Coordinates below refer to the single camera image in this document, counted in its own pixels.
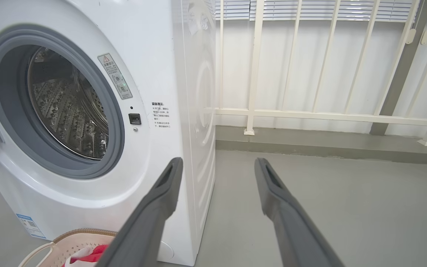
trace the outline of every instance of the red cloth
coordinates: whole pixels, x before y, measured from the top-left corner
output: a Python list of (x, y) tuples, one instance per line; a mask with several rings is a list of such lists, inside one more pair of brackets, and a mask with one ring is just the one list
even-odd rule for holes
[(81, 258), (71, 258), (70, 264), (73, 264), (76, 261), (86, 261), (86, 262), (98, 262), (100, 260), (100, 257), (103, 255), (103, 252), (106, 250), (108, 245), (99, 245), (96, 248), (93, 249), (93, 252), (85, 257)]

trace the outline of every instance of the baseboard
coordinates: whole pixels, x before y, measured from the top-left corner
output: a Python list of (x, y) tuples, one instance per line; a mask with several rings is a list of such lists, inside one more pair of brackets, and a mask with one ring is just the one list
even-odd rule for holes
[(420, 138), (272, 128), (254, 133), (217, 125), (216, 149), (427, 164), (427, 146), (418, 143)]

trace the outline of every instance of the white metal railing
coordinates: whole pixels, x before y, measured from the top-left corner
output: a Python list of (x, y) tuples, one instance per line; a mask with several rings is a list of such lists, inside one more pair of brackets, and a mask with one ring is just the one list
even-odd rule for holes
[[(327, 56), (329, 54), (330, 50), (330, 44), (332, 42), (332, 39), (334, 37), (334, 30), (335, 30), (335, 23), (337, 21), (337, 14), (338, 9), (340, 7), (340, 1), (341, 0), (335, 0), (335, 6), (334, 6), (334, 15), (332, 17), (330, 32), (329, 32), (329, 39), (324, 55), (324, 59), (322, 62), (322, 69), (321, 74), (319, 76), (319, 82), (317, 84), (317, 89), (315, 92), (315, 98), (314, 98), (314, 104), (311, 112), (304, 112), (304, 111), (287, 111), (284, 110), (284, 103), (287, 95), (287, 89), (289, 83), (291, 83), (290, 78), (290, 69), (292, 65), (292, 59), (295, 54), (295, 44), (296, 39), (298, 38), (297, 32), (299, 27), (299, 22), (301, 20), (301, 17), (298, 15), (295, 20), (295, 29), (294, 29), (294, 39), (292, 42), (291, 47), (291, 55), (289, 59), (289, 65), (288, 65), (288, 71), (287, 71), (287, 77), (286, 77), (286, 88), (283, 93), (283, 100), (280, 110), (259, 110), (255, 108), (256, 103), (256, 89), (258, 87), (258, 69), (259, 69), (259, 53), (261, 50), (261, 34), (262, 34), (262, 24), (263, 24), (263, 10), (264, 10), (264, 1), (265, 0), (257, 0), (256, 1), (256, 22), (255, 22), (255, 29), (254, 29), (254, 43), (253, 43), (253, 53), (252, 53), (252, 61), (251, 61), (251, 74), (250, 74), (250, 87), (249, 87), (249, 101), (248, 101), (248, 108), (224, 108), (222, 105), (222, 96), (223, 96), (223, 74), (222, 74), (222, 64), (223, 64), (223, 32), (224, 32), (224, 24), (223, 24), (223, 3), (221, 7), (221, 21), (220, 21), (220, 105), (219, 108), (216, 108), (216, 114), (218, 115), (244, 115), (247, 116), (247, 126), (244, 131), (245, 135), (254, 135), (254, 119), (256, 116), (261, 117), (279, 117), (279, 118), (300, 118), (300, 119), (320, 119), (320, 120), (337, 120), (337, 121), (355, 121), (355, 122), (369, 122), (369, 123), (389, 123), (389, 124), (397, 124), (397, 125), (417, 125), (417, 126), (427, 126), (427, 119), (425, 118), (412, 118), (410, 117), (411, 110), (413, 109), (418, 95), (422, 92), (422, 86), (424, 81), (427, 78), (427, 64), (425, 67), (425, 70), (422, 74), (422, 77), (420, 79), (420, 82), (417, 85), (417, 88), (415, 90), (415, 93), (413, 95), (412, 101), (410, 103), (410, 106), (408, 107), (408, 111), (406, 112), (405, 116), (384, 116), (380, 115), (381, 108), (383, 106), (383, 103), (385, 101), (386, 95), (388, 93), (388, 90), (390, 89), (391, 81), (393, 79), (393, 76), (395, 74), (395, 71), (398, 66), (398, 61), (401, 57), (401, 53), (403, 52), (403, 48), (405, 46), (408, 34), (410, 33), (411, 24), (414, 20), (414, 15), (416, 13), (419, 0), (413, 0), (411, 5), (411, 12), (408, 14), (407, 20), (405, 22), (405, 26), (403, 28), (403, 32), (401, 34), (400, 42), (397, 47), (397, 51), (394, 57), (393, 61), (393, 67), (391, 71), (388, 73), (388, 79), (385, 88), (382, 89), (382, 92), (380, 94), (380, 98), (378, 100), (378, 104), (376, 105), (375, 111), (372, 115), (366, 115), (366, 114), (350, 114), (349, 113), (349, 107), (350, 107), (350, 101), (354, 94), (355, 89), (355, 81), (357, 76), (360, 74), (361, 67), (363, 65), (363, 55), (366, 52), (367, 45), (370, 41), (371, 32), (373, 30), (373, 25), (376, 19), (376, 14), (378, 10), (378, 6), (380, 4), (380, 0), (374, 0), (373, 10), (371, 12), (371, 18), (368, 23), (366, 36), (363, 42), (363, 47), (361, 49), (361, 54), (359, 57), (359, 61), (357, 63), (357, 68), (354, 74), (354, 79), (352, 80), (351, 88), (348, 94), (347, 102), (345, 105), (345, 110), (343, 113), (320, 113), (317, 112), (316, 106), (317, 106), (317, 97), (320, 94), (321, 91), (321, 81), (322, 81), (322, 75), (324, 74), (324, 68), (327, 63)], [(298, 1), (298, 14), (300, 14), (301, 9), (301, 3), (302, 0)], [(427, 133), (425, 136), (419, 141), (421, 144), (427, 146)]]

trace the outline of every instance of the concrete floor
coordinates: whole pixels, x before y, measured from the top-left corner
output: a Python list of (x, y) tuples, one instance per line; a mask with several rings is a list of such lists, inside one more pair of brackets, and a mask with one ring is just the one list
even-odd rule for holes
[[(259, 203), (256, 157), (269, 160), (346, 266), (427, 266), (427, 165), (217, 151), (196, 267), (281, 266)], [(17, 266), (43, 242), (26, 234), (0, 195), (0, 267)]]

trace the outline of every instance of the white cloth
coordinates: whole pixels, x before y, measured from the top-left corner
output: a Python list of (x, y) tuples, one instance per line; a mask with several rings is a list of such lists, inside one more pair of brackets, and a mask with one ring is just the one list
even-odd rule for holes
[(77, 251), (76, 253), (74, 253), (73, 255), (67, 258), (65, 262), (65, 267), (94, 267), (97, 264), (96, 262), (77, 260), (76, 262), (73, 262), (72, 264), (70, 264), (70, 261), (72, 259), (76, 260), (81, 257), (86, 257), (92, 253), (93, 253), (93, 247), (91, 247), (90, 245), (88, 247), (82, 248), (81, 250)]

